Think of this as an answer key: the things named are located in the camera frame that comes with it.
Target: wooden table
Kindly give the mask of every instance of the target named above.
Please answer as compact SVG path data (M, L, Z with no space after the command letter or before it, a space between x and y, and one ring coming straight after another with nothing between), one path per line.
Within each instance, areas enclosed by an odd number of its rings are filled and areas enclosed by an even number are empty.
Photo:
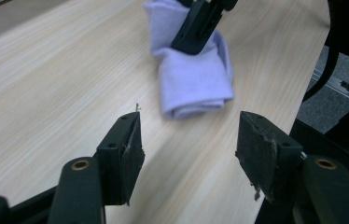
M166 120L140 0L14 0L0 6L0 195L20 203L91 156L115 120L141 107L146 161L131 206L111 223L252 223L261 199L234 156L241 110L285 132L328 34L326 1L242 0L218 29L235 99Z

